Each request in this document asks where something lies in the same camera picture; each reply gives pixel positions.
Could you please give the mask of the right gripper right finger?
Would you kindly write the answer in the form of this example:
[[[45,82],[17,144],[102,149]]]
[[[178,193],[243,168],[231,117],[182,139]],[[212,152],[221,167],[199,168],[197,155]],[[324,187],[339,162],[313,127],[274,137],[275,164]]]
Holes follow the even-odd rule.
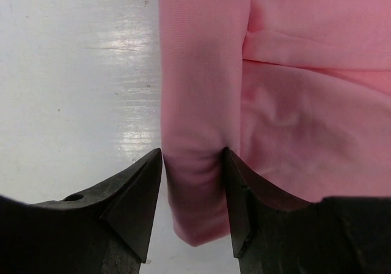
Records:
[[[311,203],[222,154],[233,255],[241,273],[389,273],[390,199]]]

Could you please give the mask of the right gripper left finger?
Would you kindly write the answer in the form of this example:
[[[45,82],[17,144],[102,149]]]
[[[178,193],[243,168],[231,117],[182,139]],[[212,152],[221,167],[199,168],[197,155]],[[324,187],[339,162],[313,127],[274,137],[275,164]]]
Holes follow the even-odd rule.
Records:
[[[61,201],[1,198],[2,273],[138,273],[147,259],[162,155]]]

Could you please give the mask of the pink t shirt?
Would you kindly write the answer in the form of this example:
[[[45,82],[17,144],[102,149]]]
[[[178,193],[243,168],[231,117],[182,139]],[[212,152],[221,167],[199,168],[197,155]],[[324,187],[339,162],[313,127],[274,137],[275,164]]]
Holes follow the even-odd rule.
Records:
[[[229,232],[221,152],[308,201],[390,194],[390,0],[158,0],[174,231]]]

